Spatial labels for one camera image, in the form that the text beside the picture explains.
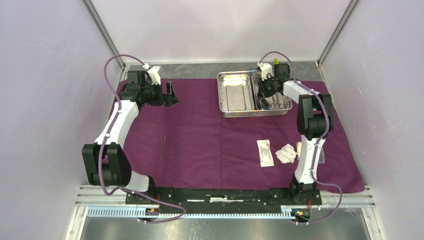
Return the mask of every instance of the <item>metal frame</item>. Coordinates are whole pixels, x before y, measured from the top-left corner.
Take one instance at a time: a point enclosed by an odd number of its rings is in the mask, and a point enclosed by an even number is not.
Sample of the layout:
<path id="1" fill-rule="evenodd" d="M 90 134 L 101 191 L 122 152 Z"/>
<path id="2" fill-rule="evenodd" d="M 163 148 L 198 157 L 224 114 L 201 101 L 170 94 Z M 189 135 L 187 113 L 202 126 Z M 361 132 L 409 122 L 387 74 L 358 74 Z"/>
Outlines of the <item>metal frame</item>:
<path id="1" fill-rule="evenodd" d="M 358 5 L 360 0 L 350 0 L 349 4 L 347 5 L 346 9 L 344 10 L 343 15 L 341 16 L 340 20 L 337 23 L 337 26 L 335 27 L 333 33 L 331 34 L 330 39 L 327 42 L 327 45 L 325 45 L 324 50 L 322 51 L 321 55 L 319 56 L 316 63 L 318 65 L 323 64 L 323 62 L 326 60 L 327 56 L 329 55 L 331 49 L 333 48 L 334 44 L 336 43 L 337 39 L 340 36 L 340 33 L 345 28 L 346 23 L 348 22 L 349 18 L 351 17 L 352 13 L 354 12 L 356 6 Z"/>
<path id="2" fill-rule="evenodd" d="M 96 25 L 98 32 L 101 34 L 104 42 L 106 43 L 107 47 L 109 48 L 110 52 L 113 56 L 119 55 L 119 51 L 117 49 L 117 46 L 115 45 L 114 41 L 112 40 L 111 35 L 109 34 L 108 30 L 106 29 L 105 24 L 103 23 L 102 19 L 100 18 L 99 13 L 96 10 L 96 7 L 94 6 L 92 0 L 81 0 L 82 3 L 84 3 L 84 6 L 87 8 L 88 13 L 90 14 L 94 24 Z M 123 69 L 125 68 L 125 62 L 122 60 L 121 57 L 117 57 L 116 61 L 118 65 Z"/>
<path id="3" fill-rule="evenodd" d="M 135 218 L 146 217 L 144 212 L 146 208 L 155 208 L 158 205 L 126 205 L 127 193 L 118 190 L 112 196 L 106 196 L 100 186 L 81 185 L 76 198 L 74 211 L 72 214 L 71 222 L 69 223 L 68 231 L 66 232 L 66 240 L 79 240 L 81 239 L 84 224 L 87 217 L 112 217 L 112 218 Z M 321 206 L 312 206 L 312 208 L 334 208 L 339 200 L 337 193 L 321 191 Z M 185 218 L 221 218 L 221 219 L 288 219 L 287 211 L 291 208 L 302 208 L 306 206 L 281 206 L 282 214 L 190 214 Z M 357 193 L 343 194 L 343 201 L 340 208 L 360 208 L 362 209 L 365 218 L 366 227 L 368 229 L 371 240 L 383 240 L 383 234 L 378 223 L 378 213 L 374 199 L 371 195 L 369 186 L 365 186 L 365 190 Z M 159 217 L 172 217 L 173 214 L 163 214 Z"/>

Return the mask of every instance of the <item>printed label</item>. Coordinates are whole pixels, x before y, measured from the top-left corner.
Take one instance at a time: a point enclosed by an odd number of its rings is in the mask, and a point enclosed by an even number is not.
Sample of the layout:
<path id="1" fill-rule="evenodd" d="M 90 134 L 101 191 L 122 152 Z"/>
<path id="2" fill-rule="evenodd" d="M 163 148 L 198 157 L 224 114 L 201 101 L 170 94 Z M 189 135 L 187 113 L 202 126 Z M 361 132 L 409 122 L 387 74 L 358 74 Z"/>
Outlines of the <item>printed label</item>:
<path id="1" fill-rule="evenodd" d="M 271 154 L 269 140 L 257 140 L 257 147 L 259 148 L 260 166 L 272 167 L 274 166 L 273 155 Z"/>

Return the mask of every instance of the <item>white wall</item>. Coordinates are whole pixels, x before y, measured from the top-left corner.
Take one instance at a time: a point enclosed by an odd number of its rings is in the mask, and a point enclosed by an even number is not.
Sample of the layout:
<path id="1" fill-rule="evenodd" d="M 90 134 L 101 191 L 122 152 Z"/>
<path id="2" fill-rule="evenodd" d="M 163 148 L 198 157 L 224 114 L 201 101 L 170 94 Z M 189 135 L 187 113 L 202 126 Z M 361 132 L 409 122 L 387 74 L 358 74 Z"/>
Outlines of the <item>white wall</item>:
<path id="1" fill-rule="evenodd" d="M 349 0 L 93 2 L 120 53 L 183 63 L 255 62 L 269 51 L 314 61 Z"/>
<path id="2" fill-rule="evenodd" d="M 361 1 L 323 64 L 388 240 L 424 239 L 423 9 Z"/>
<path id="3" fill-rule="evenodd" d="M 0 44 L 0 239 L 64 239 L 81 149 L 112 103 L 110 53 L 79 0 L 2 1 Z"/>

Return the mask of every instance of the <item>white bracket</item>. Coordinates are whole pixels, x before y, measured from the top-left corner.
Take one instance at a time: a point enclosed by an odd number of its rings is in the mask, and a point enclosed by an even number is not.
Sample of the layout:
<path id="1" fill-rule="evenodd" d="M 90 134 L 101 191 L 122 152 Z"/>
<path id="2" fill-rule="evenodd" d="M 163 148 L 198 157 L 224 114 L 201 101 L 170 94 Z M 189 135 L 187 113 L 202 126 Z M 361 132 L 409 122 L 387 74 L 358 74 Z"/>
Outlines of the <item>white bracket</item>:
<path id="1" fill-rule="evenodd" d="M 150 66 L 145 63 L 143 65 L 143 69 L 146 70 L 151 78 L 151 84 L 153 85 L 161 85 L 161 77 L 159 76 L 159 66 L 154 66 L 150 68 Z"/>
<path id="2" fill-rule="evenodd" d="M 144 193 L 149 189 L 149 177 L 131 171 L 131 178 L 125 188 Z"/>
<path id="3" fill-rule="evenodd" d="M 273 75 L 273 66 L 269 63 L 258 62 L 257 66 L 260 68 L 260 77 L 262 81 L 268 78 L 268 74 L 271 74 L 271 76 Z"/>
<path id="4" fill-rule="evenodd" d="M 291 100 L 295 101 L 297 104 L 299 104 L 299 96 L 300 95 L 313 95 L 309 91 L 305 90 L 303 87 L 300 87 L 295 83 L 295 81 L 286 81 L 284 83 L 284 87 L 282 89 L 282 94 L 291 98 Z"/>
<path id="5" fill-rule="evenodd" d="M 106 145 L 109 145 L 111 143 L 116 143 L 116 144 L 119 144 L 121 148 L 123 149 L 125 138 L 127 137 L 131 124 L 133 124 L 134 119 L 139 114 L 139 108 L 137 107 L 137 103 L 130 100 L 121 100 L 120 102 L 122 104 L 122 108 L 120 110 L 120 114 L 118 118 L 113 124 L 113 127 L 110 131 L 110 135 L 108 136 L 108 139 L 106 141 Z M 106 131 L 108 130 L 109 126 L 112 123 L 112 120 L 117 114 L 118 108 L 119 108 L 119 105 L 117 102 L 115 102 L 113 113 L 110 116 L 109 121 L 104 127 L 103 132 L 100 134 L 100 136 L 98 136 L 98 138 L 94 141 L 94 143 L 97 143 L 99 145 L 103 143 L 103 139 L 106 136 Z"/>
<path id="6" fill-rule="evenodd" d="M 300 149 L 299 164 L 297 165 L 294 175 L 299 183 L 312 184 L 314 179 L 311 176 L 311 166 L 314 159 L 314 149 L 318 138 L 312 138 L 308 140 L 305 135 L 301 136 L 302 147 Z M 313 176 L 317 179 L 317 166 L 318 159 L 320 157 L 321 149 L 326 140 L 321 139 L 318 144 L 318 150 L 316 152 L 315 163 L 313 166 Z"/>

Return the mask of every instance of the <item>silver rod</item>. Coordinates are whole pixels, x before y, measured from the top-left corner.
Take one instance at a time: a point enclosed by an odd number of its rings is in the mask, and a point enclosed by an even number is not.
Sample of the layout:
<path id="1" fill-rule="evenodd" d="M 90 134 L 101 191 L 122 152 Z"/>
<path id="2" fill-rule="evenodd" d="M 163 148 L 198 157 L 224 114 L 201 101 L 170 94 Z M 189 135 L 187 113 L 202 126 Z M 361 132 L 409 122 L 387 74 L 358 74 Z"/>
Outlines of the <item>silver rod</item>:
<path id="1" fill-rule="evenodd" d="M 337 23 L 337 26 L 335 27 L 330 39 L 327 42 L 327 45 L 325 46 L 324 50 L 321 53 L 321 56 L 319 56 L 318 60 L 316 61 L 319 65 L 322 65 L 324 61 L 326 60 L 327 56 L 329 55 L 331 49 L 333 48 L 334 44 L 336 43 L 337 39 L 340 36 L 340 33 L 345 28 L 346 23 L 348 22 L 349 18 L 351 17 L 352 13 L 354 12 L 356 6 L 358 5 L 360 0 L 350 0 L 349 4 L 347 5 L 346 9 L 344 10 L 343 15 L 341 16 L 340 20 Z"/>
<path id="2" fill-rule="evenodd" d="M 106 45 L 109 48 L 112 55 L 113 56 L 119 55 L 119 51 L 117 49 L 117 46 L 115 45 L 114 41 L 112 41 L 111 35 L 109 34 L 108 30 L 106 29 L 105 24 L 103 23 L 102 19 L 100 18 L 100 15 L 97 12 L 92 0 L 82 0 L 82 3 L 84 3 L 85 8 L 87 8 L 88 13 L 90 14 L 94 24 L 96 25 L 98 31 L 100 32 L 101 36 L 103 37 L 103 40 L 106 43 Z M 116 61 L 122 69 L 125 67 L 125 63 L 124 63 L 124 61 L 122 60 L 121 57 L 117 57 Z"/>

